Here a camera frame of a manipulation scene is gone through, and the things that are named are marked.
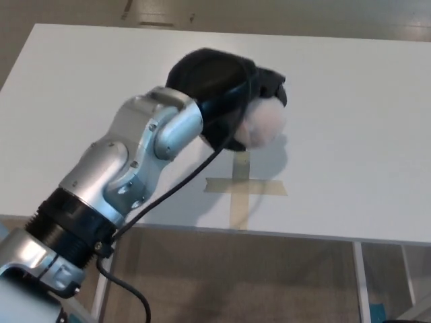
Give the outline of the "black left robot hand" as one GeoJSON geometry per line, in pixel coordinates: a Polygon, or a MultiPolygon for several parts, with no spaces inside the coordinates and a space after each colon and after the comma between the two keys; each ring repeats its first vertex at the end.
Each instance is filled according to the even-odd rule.
{"type": "Polygon", "coordinates": [[[166,87],[194,99],[203,117],[202,136],[216,150],[238,129],[238,120],[257,99],[288,103],[278,72],[264,69],[247,58],[210,48],[184,56],[168,74],[166,87]]]}

